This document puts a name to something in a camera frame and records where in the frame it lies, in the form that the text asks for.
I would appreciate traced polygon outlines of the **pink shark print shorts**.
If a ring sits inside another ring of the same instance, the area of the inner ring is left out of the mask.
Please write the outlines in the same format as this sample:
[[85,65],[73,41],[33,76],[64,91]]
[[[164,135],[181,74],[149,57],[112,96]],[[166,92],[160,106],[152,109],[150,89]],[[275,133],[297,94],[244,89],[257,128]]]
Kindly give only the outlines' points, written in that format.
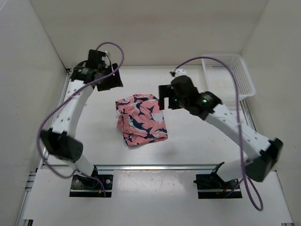
[[168,139],[163,112],[153,94],[134,94],[115,101],[117,128],[126,146],[140,146]]

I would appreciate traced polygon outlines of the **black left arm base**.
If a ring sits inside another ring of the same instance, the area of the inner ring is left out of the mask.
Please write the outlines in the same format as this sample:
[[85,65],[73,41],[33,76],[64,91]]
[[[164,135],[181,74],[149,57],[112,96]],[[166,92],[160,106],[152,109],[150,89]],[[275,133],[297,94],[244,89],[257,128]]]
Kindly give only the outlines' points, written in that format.
[[94,198],[111,198],[113,186],[113,174],[98,174],[98,180],[90,179],[80,175],[73,175],[71,181],[70,197],[94,197]]

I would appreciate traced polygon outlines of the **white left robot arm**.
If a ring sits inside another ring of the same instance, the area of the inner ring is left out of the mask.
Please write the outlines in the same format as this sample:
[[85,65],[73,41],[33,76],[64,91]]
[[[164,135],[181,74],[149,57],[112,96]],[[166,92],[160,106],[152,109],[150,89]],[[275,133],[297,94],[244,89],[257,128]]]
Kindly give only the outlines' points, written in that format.
[[111,63],[106,52],[91,49],[88,59],[72,70],[66,104],[50,128],[40,133],[48,153],[80,173],[87,188],[96,187],[99,177],[95,166],[83,154],[83,144],[75,138],[79,118],[94,89],[105,91],[122,86],[118,64]]

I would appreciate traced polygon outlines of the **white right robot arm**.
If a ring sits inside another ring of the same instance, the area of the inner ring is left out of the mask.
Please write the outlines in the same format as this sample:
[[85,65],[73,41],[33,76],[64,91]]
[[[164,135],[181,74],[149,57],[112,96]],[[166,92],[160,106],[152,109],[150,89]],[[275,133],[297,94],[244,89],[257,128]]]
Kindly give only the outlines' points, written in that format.
[[237,116],[213,93],[199,93],[190,77],[176,77],[169,85],[160,85],[159,107],[165,108],[168,98],[170,109],[183,108],[190,114],[213,125],[242,150],[240,160],[219,164],[212,172],[211,182],[216,188],[224,187],[228,181],[248,176],[262,182],[279,159],[283,142],[271,140],[246,125],[238,123]]

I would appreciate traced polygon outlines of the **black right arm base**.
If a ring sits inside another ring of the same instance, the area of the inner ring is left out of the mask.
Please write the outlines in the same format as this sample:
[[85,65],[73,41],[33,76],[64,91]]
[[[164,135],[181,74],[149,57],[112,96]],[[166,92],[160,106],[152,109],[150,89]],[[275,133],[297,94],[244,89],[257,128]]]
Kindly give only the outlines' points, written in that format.
[[240,190],[240,181],[232,179],[222,180],[217,171],[224,164],[219,163],[210,174],[197,174],[193,181],[197,185],[198,199],[240,199],[242,198]]

